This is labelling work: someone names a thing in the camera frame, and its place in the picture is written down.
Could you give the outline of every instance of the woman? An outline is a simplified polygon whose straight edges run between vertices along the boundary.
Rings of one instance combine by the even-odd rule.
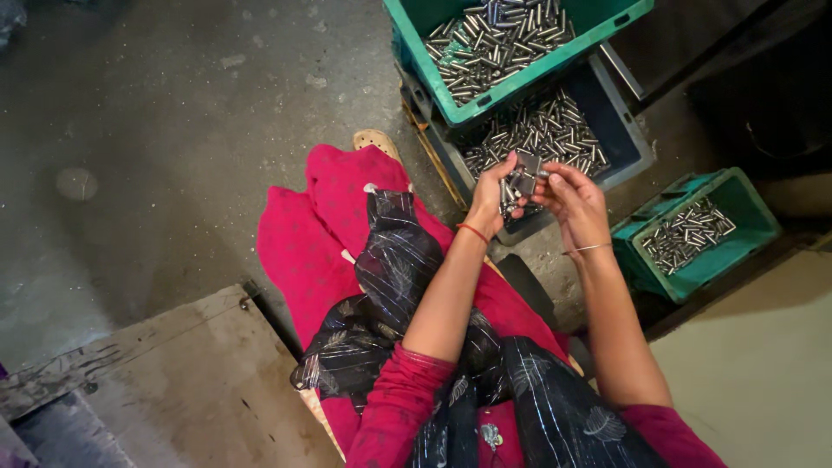
[[[344,297],[349,294],[361,297],[351,303],[354,309],[342,313],[351,320],[363,307],[355,304],[364,301],[378,306],[392,296],[380,293],[388,279],[373,282],[388,268],[376,266],[376,276],[367,279],[367,272],[374,269],[373,261],[399,252],[393,249],[379,254],[378,244],[374,244],[379,238],[389,238],[378,231],[379,224],[383,224],[379,220],[387,219],[379,215],[382,202],[387,206],[393,197],[403,207],[411,201],[415,206],[411,218],[407,209],[389,216],[404,223],[393,226],[394,232],[402,232],[401,226],[408,223],[418,223],[421,234],[429,237],[419,245],[429,251],[435,239],[442,248],[444,259],[437,262],[441,266],[431,271],[426,289],[418,291],[420,301],[414,303],[415,310],[405,312],[409,324],[400,329],[404,336],[388,354],[381,354],[379,366],[383,366],[372,375],[372,391],[365,394],[365,405],[363,401],[356,403],[361,400],[356,398],[360,393],[357,391],[348,392],[353,397],[352,405],[343,398],[322,401],[336,440],[349,448],[345,451],[348,466],[420,466],[425,461],[437,466],[661,466],[664,462],[669,466],[724,466],[672,409],[664,376],[641,333],[612,254],[603,193],[588,178],[562,164],[544,165],[551,176],[538,181],[531,201],[557,217],[566,254],[574,260],[581,277],[603,402],[579,378],[557,370],[567,368],[562,336],[554,336],[542,326],[539,317],[518,300],[505,281],[483,267],[488,240],[503,226],[498,181],[514,168],[516,155],[509,154],[503,163],[480,177],[471,210],[453,236],[423,212],[418,198],[401,195],[409,181],[401,166],[387,158],[396,157],[397,152],[384,134],[375,132],[370,137],[360,132],[354,138],[354,147],[360,151],[313,149],[308,161],[307,192],[294,194],[273,188],[258,240],[264,268],[284,292],[301,342],[307,347],[307,360],[296,371],[293,382],[298,387],[312,382],[307,387],[318,388],[322,400],[324,394],[344,396],[344,388],[351,383],[336,372],[343,366],[325,361],[326,356],[341,356],[348,349],[343,343],[347,333],[343,321],[332,325],[332,317],[339,317],[332,305],[346,304]],[[333,177],[338,180],[325,181],[325,174],[332,173],[339,174]],[[356,193],[356,187],[362,187],[364,193]],[[358,209],[348,209],[360,206],[362,201],[367,206],[366,217]],[[512,214],[521,215],[522,208]],[[305,239],[317,247],[303,256],[293,253],[296,247],[287,250],[287,242],[293,240],[287,241],[285,234],[276,232],[284,232],[289,220],[295,223],[291,231],[304,233],[296,241]],[[369,223],[369,231],[363,229],[362,222]],[[358,284],[347,284],[350,271],[339,265],[329,276],[317,278],[321,286],[311,292],[310,280],[299,276],[296,267],[287,268],[293,262],[306,262],[307,267],[315,269],[315,258],[322,257],[319,249],[334,251],[339,246],[345,247],[345,258],[358,258],[354,268]],[[321,265],[331,265],[331,257],[324,254]],[[429,258],[417,261],[424,266],[430,263]],[[418,283],[417,276],[411,279],[409,284]],[[329,293],[319,294],[323,285]],[[306,290],[300,294],[292,286]],[[398,304],[394,302],[379,307],[385,314],[394,315],[390,312]],[[385,314],[379,320],[387,320]],[[468,390],[475,387],[468,382],[478,389],[498,384],[478,380],[479,371],[465,374],[459,369],[464,354],[469,352],[465,350],[472,330],[476,330],[472,328],[473,319],[480,314],[488,330],[493,328],[502,340],[498,344],[500,364],[491,370],[497,369],[494,375],[509,384],[489,388],[493,404],[488,405],[482,404],[479,394]],[[365,333],[368,324],[374,322],[361,322],[363,326],[352,323],[350,330]],[[387,331],[396,324],[388,321],[388,325],[380,330]],[[398,338],[396,333],[400,332],[390,333]],[[368,353],[384,347],[379,344],[382,341],[359,338],[374,347],[354,345],[350,349]],[[531,362],[531,372],[527,362]],[[525,375],[518,377],[517,364]],[[464,405],[458,402],[469,394],[473,395],[469,399],[471,410],[461,416],[459,408]],[[361,410],[361,417],[355,417],[354,413]],[[620,411],[619,415],[612,410]],[[471,446],[470,440],[475,440],[473,451],[466,448]]]

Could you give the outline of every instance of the foot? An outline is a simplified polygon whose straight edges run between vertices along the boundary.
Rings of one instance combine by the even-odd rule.
[[[402,162],[402,158],[399,157],[399,150],[396,149],[396,146],[393,144],[393,140],[385,135],[384,132],[367,128],[356,132],[353,135],[354,150],[359,150],[369,145],[375,145],[378,149],[386,153],[387,156],[390,156],[398,161],[399,164]]]

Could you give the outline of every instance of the fingers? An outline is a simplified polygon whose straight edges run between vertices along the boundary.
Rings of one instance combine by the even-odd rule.
[[[591,181],[586,174],[578,171],[575,167],[567,166],[566,164],[561,164],[560,162],[547,162],[543,164],[541,168],[553,174],[559,174],[567,182],[569,182],[569,185],[575,187],[575,190],[580,190],[582,187],[597,188],[595,182]]]
[[[558,198],[558,201],[560,201],[567,208],[577,208],[582,203],[581,198],[575,191],[575,187],[567,182],[566,179],[561,177],[560,174],[552,174],[549,176],[549,188],[552,190],[555,197]]]
[[[496,166],[488,169],[486,172],[483,172],[482,176],[491,177],[493,176],[495,179],[502,179],[503,177],[507,176],[517,165],[518,163],[518,155],[516,152],[508,153],[506,156],[506,160],[500,162]]]

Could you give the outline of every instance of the green plastic crate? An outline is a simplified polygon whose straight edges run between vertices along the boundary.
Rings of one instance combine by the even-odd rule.
[[[662,223],[702,197],[710,198],[736,229],[673,275],[665,276],[641,243]],[[681,304],[693,291],[776,239],[781,231],[745,173],[732,167],[700,176],[690,174],[673,182],[612,228],[612,249],[630,287],[655,292]]]
[[[492,107],[541,77],[562,70],[574,58],[589,53],[592,46],[606,41],[617,30],[653,8],[653,0],[561,0],[577,37],[471,102],[457,107],[424,48],[421,36],[452,17],[462,15],[464,8],[479,4],[478,0],[384,0],[393,24],[394,57],[406,72],[415,73],[425,85],[450,127],[461,127],[484,113],[488,115]]]

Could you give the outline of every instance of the pile of metal pins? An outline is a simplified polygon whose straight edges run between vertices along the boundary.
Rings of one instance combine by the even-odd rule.
[[[736,229],[707,197],[694,202],[672,221],[662,224],[642,241],[656,263],[667,276],[690,263],[701,251],[715,246]]]
[[[508,114],[496,115],[485,125],[485,138],[462,150],[463,160],[475,178],[514,150],[539,157],[541,162],[561,162],[589,177],[609,167],[609,161],[583,113],[559,87],[551,99],[523,102]]]
[[[575,37],[560,0],[483,0],[424,40],[457,106]]]

